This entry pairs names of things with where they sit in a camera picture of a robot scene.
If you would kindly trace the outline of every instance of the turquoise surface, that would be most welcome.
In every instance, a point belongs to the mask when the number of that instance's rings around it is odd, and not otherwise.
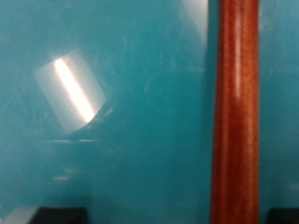
[[[299,206],[297,1],[261,1],[261,221]],[[86,206],[91,223],[208,223],[217,4],[0,1],[0,219]],[[34,73],[79,49],[107,100],[65,134]]]

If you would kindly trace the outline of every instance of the wooden rod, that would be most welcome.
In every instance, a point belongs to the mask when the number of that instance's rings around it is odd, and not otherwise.
[[[219,0],[211,224],[259,223],[258,0]]]

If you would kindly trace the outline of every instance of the black object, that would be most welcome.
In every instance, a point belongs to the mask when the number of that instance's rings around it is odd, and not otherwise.
[[[29,224],[88,224],[85,208],[41,207]]]
[[[266,224],[298,224],[299,208],[272,208]]]

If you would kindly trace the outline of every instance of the wood grain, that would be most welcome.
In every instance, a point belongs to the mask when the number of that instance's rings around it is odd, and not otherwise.
[[[258,6],[219,1],[211,224],[259,223]]]

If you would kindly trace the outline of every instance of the red wooden pole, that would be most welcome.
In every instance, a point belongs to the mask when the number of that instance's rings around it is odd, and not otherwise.
[[[258,0],[219,0],[211,224],[259,223]]]

